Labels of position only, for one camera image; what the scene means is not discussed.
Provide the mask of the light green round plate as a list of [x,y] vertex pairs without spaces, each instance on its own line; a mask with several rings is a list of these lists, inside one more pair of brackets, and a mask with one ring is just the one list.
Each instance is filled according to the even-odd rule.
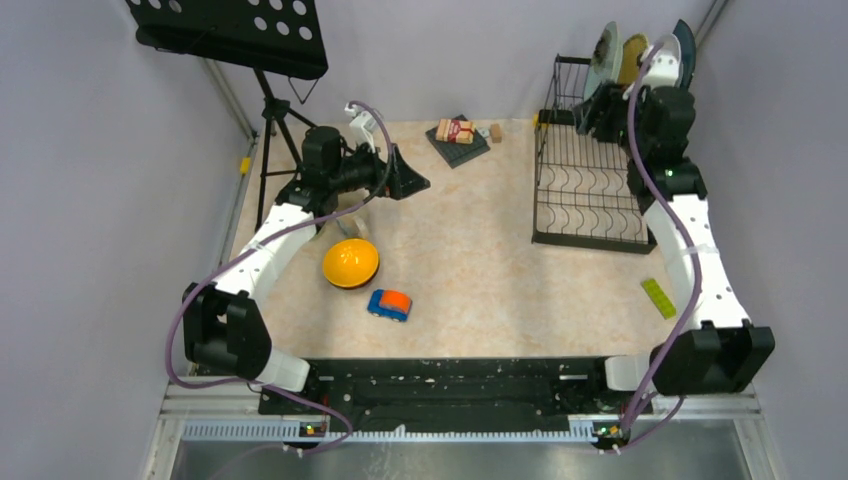
[[604,82],[617,83],[622,61],[623,40],[616,21],[608,22],[599,37],[584,85],[583,101],[587,100],[595,89]]

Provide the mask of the black wire dish rack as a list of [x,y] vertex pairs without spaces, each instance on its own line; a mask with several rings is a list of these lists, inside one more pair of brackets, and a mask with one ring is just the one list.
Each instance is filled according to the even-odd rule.
[[583,102],[590,60],[557,56],[545,106],[535,117],[535,243],[648,254],[656,240],[642,215],[654,197],[705,194],[695,165],[633,164],[629,148],[579,135],[572,109]]

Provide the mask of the yellow-rimmed patterned plate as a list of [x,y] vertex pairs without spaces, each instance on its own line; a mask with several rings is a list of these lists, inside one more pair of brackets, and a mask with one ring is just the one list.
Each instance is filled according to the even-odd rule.
[[640,71],[641,55],[649,45],[649,39],[645,33],[636,33],[623,43],[622,61],[617,79],[619,85],[631,85],[635,82]]

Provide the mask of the teal square plate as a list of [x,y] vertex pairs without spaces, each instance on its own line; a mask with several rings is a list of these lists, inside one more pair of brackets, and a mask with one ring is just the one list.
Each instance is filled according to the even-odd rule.
[[694,77],[697,59],[695,36],[689,24],[683,19],[677,21],[673,35],[677,38],[680,45],[680,77],[678,87],[682,90],[689,90]]

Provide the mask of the blue orange toy car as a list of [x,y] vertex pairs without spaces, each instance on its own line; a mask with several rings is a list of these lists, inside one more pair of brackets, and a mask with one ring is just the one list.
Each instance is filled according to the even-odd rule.
[[376,289],[369,299],[367,311],[377,317],[405,323],[408,321],[412,305],[412,299],[402,292]]

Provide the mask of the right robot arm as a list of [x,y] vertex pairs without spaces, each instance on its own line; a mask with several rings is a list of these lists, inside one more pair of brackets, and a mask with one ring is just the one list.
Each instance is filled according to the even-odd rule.
[[740,393],[775,349],[736,297],[712,235],[708,191],[687,156],[694,97],[678,87],[644,87],[628,117],[624,88],[598,87],[573,109],[579,134],[615,141],[628,156],[627,186],[663,256],[677,317],[669,344],[613,356],[586,385],[589,404],[612,412],[627,392],[662,395]]

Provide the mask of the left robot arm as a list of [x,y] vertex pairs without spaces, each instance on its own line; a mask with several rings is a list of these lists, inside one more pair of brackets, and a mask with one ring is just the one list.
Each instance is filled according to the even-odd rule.
[[402,200],[430,182],[403,159],[395,144],[389,158],[362,144],[348,152],[341,133],[320,126],[302,142],[299,174],[276,196],[259,229],[222,272],[190,285],[179,317],[188,361],[246,381],[282,388],[297,413],[319,404],[320,386],[310,364],[274,346],[261,304],[296,253],[322,226],[341,216],[341,194],[364,189],[367,197]]

